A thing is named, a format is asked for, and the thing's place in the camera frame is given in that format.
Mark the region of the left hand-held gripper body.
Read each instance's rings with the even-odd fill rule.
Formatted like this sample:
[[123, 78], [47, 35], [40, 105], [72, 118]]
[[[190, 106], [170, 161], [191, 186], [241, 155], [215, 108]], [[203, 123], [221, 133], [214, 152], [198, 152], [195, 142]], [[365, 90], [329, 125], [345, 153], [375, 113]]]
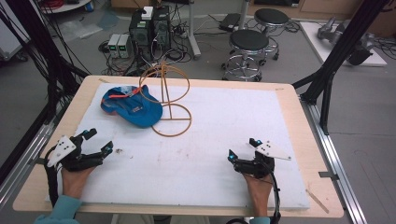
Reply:
[[84, 135], [68, 137], [63, 135], [46, 161], [46, 166], [56, 167], [59, 163], [69, 172], [83, 171], [103, 163], [101, 152], [85, 155], [82, 153]]

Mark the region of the grey power supply unit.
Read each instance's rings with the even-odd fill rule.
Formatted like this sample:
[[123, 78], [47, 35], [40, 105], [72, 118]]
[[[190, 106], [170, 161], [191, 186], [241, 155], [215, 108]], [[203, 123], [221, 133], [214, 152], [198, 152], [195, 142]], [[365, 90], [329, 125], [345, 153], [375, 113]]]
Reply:
[[119, 40], [120, 40], [120, 34], [113, 34], [110, 37], [110, 39], [109, 39], [109, 41], [107, 43], [107, 46], [108, 46], [108, 49], [109, 49], [109, 53], [110, 53], [112, 58], [119, 58], [120, 57], [120, 54], [119, 54], [119, 51], [118, 51], [118, 42], [119, 42]]
[[132, 42], [129, 35], [121, 35], [118, 41], [118, 50], [121, 58], [126, 59], [132, 55]]

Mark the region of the person's left hand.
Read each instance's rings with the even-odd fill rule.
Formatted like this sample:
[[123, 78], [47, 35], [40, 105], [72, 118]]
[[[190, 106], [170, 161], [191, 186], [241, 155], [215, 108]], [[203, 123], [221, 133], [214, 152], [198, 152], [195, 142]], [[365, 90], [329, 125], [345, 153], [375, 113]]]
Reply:
[[61, 171], [63, 179], [63, 195], [80, 199], [86, 182], [93, 170], [94, 167], [78, 172], [69, 172], [63, 168]]

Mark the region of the black computer tower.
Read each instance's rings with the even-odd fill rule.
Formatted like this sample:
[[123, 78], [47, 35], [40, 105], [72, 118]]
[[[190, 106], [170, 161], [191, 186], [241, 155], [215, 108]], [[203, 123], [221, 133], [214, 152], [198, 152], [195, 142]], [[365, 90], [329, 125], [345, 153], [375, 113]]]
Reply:
[[142, 14], [142, 9], [137, 9], [133, 13], [129, 25], [129, 33], [133, 43], [134, 52], [140, 51], [147, 60], [151, 60], [151, 43], [153, 39], [152, 22], [143, 20], [141, 18]]
[[164, 54], [171, 48], [170, 7], [156, 7], [152, 17], [156, 49]]

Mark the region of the grey table leg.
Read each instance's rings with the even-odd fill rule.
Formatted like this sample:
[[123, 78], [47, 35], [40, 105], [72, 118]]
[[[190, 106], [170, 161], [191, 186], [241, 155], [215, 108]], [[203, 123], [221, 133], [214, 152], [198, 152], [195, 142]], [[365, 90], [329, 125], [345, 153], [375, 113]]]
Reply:
[[199, 49], [197, 40], [194, 35], [194, 0], [188, 0], [188, 4], [189, 4], [188, 39], [191, 45], [192, 57], [194, 60], [198, 60], [201, 57], [201, 51]]

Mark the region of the white foam mat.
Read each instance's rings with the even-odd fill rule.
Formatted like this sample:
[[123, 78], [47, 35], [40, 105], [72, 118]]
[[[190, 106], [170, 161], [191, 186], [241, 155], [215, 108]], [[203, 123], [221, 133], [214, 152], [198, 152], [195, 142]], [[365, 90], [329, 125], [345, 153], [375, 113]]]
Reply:
[[180, 107], [165, 110], [174, 119], [162, 119], [152, 128], [138, 128], [100, 106], [111, 84], [101, 84], [78, 125], [96, 129], [82, 145], [97, 152], [107, 142], [114, 151], [90, 175], [85, 203], [227, 206], [249, 205], [244, 177], [228, 161], [228, 153], [252, 160], [251, 139], [285, 152], [277, 160], [275, 177], [283, 209], [304, 210], [310, 202], [295, 159], [286, 118], [277, 91], [246, 83], [240, 89], [173, 86]]

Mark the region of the thin wooden stick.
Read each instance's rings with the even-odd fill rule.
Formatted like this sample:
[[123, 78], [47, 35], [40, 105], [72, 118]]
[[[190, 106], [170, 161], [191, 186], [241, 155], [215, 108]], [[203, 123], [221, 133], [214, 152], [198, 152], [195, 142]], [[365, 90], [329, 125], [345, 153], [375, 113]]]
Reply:
[[329, 214], [330, 210], [324, 205], [324, 203], [309, 189], [305, 190], [309, 197], [326, 213]]

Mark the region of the white board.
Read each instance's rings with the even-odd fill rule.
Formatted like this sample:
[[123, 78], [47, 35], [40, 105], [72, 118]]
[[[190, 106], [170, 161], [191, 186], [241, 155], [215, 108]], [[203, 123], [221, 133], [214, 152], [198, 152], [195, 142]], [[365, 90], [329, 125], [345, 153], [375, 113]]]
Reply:
[[[321, 23], [301, 21], [300, 24], [305, 37], [310, 41], [311, 47], [314, 49], [319, 60], [323, 63], [332, 51], [332, 44], [326, 39], [321, 40], [317, 37], [317, 32], [321, 27]], [[383, 67], [387, 65], [381, 56], [373, 49], [371, 49], [370, 52], [372, 55], [361, 63], [361, 66]]]

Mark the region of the blue cap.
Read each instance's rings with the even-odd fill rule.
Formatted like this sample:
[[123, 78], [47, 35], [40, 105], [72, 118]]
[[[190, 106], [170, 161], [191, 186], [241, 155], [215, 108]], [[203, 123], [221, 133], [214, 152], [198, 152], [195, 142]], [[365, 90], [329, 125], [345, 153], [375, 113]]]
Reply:
[[147, 85], [112, 88], [102, 97], [101, 108], [140, 128], [153, 126], [163, 115], [161, 103], [149, 93]]

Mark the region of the black flat device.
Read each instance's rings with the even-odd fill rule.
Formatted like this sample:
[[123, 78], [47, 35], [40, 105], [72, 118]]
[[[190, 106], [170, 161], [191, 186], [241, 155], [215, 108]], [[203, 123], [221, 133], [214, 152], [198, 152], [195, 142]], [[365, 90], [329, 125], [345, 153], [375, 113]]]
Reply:
[[233, 32], [239, 28], [239, 23], [240, 15], [238, 13], [230, 13], [220, 22], [219, 28], [222, 31]]

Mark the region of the aluminium rail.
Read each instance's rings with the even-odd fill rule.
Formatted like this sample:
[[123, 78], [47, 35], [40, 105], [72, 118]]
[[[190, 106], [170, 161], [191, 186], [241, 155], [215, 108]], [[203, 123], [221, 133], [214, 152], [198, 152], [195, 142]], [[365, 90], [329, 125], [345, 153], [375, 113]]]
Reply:
[[0, 166], [0, 211], [7, 205], [27, 172], [36, 164], [39, 154], [50, 140], [67, 107], [68, 105], [57, 105], [54, 115], [49, 116], [49, 106], [45, 105], [21, 141]]
[[325, 172], [325, 176], [329, 177], [335, 186], [342, 208], [347, 213], [350, 223], [368, 224], [332, 139], [320, 127], [320, 112], [318, 107], [316, 105], [309, 105], [303, 101], [301, 101], [301, 105], [326, 164], [327, 171]]

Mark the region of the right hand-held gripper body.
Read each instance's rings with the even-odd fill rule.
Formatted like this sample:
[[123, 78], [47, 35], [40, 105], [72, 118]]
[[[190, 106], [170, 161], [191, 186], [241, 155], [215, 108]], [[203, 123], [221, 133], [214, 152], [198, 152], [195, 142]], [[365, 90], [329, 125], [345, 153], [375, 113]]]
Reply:
[[233, 164], [237, 173], [252, 175], [254, 178], [260, 179], [274, 172], [275, 159], [291, 160], [291, 155], [271, 141], [262, 141], [260, 146], [253, 148], [255, 152], [252, 160], [243, 160], [238, 157], [240, 162]]

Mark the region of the black round stool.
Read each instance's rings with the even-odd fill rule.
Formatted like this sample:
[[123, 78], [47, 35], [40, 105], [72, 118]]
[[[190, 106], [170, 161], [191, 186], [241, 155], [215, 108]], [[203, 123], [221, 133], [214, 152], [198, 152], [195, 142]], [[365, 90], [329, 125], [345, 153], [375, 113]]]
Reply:
[[235, 77], [245, 81], [261, 81], [261, 67], [265, 64], [265, 60], [256, 61], [254, 56], [265, 52], [269, 45], [268, 37], [255, 30], [237, 30], [231, 33], [229, 44], [232, 48], [231, 57], [221, 65], [224, 71], [221, 79]]
[[270, 33], [282, 28], [289, 21], [289, 17], [280, 10], [273, 8], [261, 8], [254, 13], [254, 20], [262, 27], [262, 33], [269, 39], [269, 45], [265, 52], [273, 52], [273, 59], [279, 56], [279, 44], [270, 36]]

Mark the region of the black metal frame post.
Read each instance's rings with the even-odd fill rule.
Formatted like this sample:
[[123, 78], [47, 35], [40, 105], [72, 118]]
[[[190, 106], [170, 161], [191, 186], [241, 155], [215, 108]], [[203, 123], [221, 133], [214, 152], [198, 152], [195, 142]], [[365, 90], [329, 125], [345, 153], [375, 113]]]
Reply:
[[322, 94], [319, 124], [326, 134], [329, 134], [328, 117], [333, 78], [388, 1], [364, 0], [322, 66], [312, 75], [292, 84], [294, 89], [309, 84], [308, 89], [301, 94], [302, 100], [309, 105], [315, 105], [318, 97]]

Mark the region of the person's right hand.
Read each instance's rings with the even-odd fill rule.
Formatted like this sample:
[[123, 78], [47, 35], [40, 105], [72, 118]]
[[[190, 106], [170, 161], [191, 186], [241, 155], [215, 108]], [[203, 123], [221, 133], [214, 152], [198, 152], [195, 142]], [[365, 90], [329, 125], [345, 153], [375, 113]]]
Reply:
[[272, 190], [272, 179], [269, 175], [263, 178], [254, 178], [244, 175], [247, 182], [247, 189], [253, 206], [255, 217], [268, 216], [268, 200]]

